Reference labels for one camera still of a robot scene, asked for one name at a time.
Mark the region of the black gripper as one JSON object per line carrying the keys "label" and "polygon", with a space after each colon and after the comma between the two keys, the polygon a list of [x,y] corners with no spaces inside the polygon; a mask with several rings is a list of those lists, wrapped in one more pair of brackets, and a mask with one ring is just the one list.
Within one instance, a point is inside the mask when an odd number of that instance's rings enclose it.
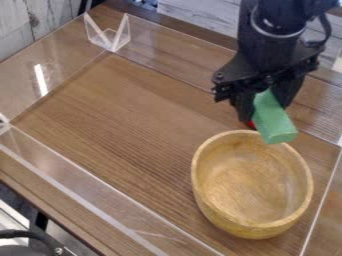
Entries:
{"label": "black gripper", "polygon": [[272,106],[287,109],[317,69],[327,40],[303,38],[313,20],[327,22],[327,0],[241,1],[238,51],[213,76],[214,99],[230,101],[241,122],[253,120],[257,93],[268,88]]}

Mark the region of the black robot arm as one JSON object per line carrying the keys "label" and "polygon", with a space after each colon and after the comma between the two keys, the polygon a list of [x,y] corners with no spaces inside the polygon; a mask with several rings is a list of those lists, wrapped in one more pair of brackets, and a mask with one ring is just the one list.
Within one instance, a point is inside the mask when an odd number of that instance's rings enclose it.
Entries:
{"label": "black robot arm", "polygon": [[228,100],[242,122],[256,113],[258,93],[287,108],[332,36],[328,12],[339,0],[241,0],[238,50],[213,75],[214,100]]}

